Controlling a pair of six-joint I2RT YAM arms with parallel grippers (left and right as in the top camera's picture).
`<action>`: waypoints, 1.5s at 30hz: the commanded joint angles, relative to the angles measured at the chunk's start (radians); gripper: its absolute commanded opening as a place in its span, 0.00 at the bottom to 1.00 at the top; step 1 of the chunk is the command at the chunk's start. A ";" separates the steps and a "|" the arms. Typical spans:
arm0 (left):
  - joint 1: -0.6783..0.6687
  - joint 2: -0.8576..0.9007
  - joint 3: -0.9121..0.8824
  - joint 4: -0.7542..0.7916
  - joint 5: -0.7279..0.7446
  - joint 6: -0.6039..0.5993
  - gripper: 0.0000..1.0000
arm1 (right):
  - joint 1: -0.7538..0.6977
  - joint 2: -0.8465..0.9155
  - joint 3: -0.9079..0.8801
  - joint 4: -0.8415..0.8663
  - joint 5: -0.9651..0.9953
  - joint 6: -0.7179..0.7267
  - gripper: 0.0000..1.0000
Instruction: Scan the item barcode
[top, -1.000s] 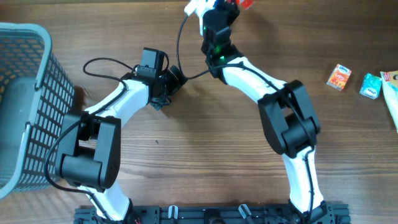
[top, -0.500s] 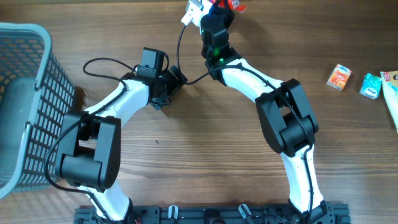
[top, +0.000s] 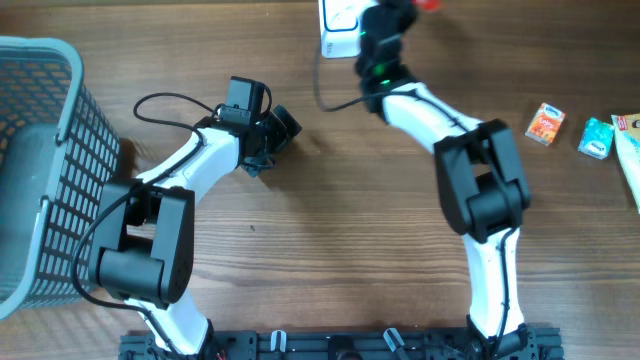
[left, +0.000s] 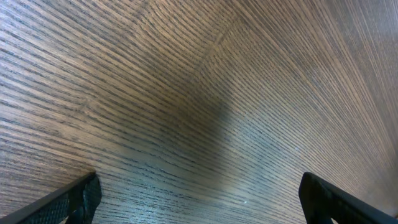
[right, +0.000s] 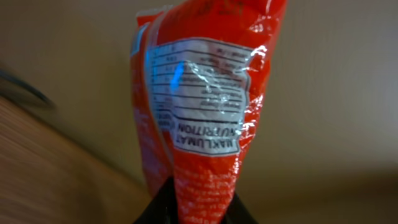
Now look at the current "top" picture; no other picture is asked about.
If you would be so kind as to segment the orange small box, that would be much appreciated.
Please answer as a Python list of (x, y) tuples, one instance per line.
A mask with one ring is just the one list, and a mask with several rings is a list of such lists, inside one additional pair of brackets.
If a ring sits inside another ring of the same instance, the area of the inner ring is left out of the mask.
[(545, 146), (555, 139), (566, 114), (558, 108), (542, 103), (534, 114), (525, 135)]

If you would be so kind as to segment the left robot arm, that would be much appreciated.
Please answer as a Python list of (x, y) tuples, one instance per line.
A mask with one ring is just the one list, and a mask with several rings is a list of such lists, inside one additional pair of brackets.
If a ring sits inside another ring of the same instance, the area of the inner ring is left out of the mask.
[(187, 289), (196, 206), (237, 168), (251, 176), (271, 168), (301, 126), (282, 105), (267, 114), (220, 105), (189, 130), (188, 142), (156, 168), (108, 182), (89, 229), (90, 281), (149, 328), (122, 337), (121, 359), (228, 358)]

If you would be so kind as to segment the green tissue pack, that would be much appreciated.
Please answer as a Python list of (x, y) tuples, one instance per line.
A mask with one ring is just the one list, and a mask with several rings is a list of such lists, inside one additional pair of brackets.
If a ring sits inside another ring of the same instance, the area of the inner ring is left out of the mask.
[(611, 150), (614, 137), (614, 127), (596, 118), (590, 118), (585, 125), (578, 151), (594, 157), (605, 159)]

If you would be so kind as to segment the red snack bag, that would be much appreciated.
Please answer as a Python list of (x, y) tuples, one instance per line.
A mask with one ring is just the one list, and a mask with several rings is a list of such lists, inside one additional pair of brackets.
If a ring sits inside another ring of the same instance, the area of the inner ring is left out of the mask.
[(442, 7), (443, 0), (413, 0), (413, 3), (427, 12), (437, 12)]

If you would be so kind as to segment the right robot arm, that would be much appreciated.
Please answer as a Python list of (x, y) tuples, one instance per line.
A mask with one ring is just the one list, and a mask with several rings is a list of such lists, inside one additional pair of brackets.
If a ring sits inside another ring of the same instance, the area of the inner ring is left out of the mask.
[(511, 129), (455, 110), (402, 63), (402, 37), (416, 17), (410, 1), (377, 1), (364, 10), (355, 71), (367, 109), (433, 155), (440, 206), (463, 238), (469, 265), (468, 351), (499, 359), (525, 346), (516, 249), (531, 194)]

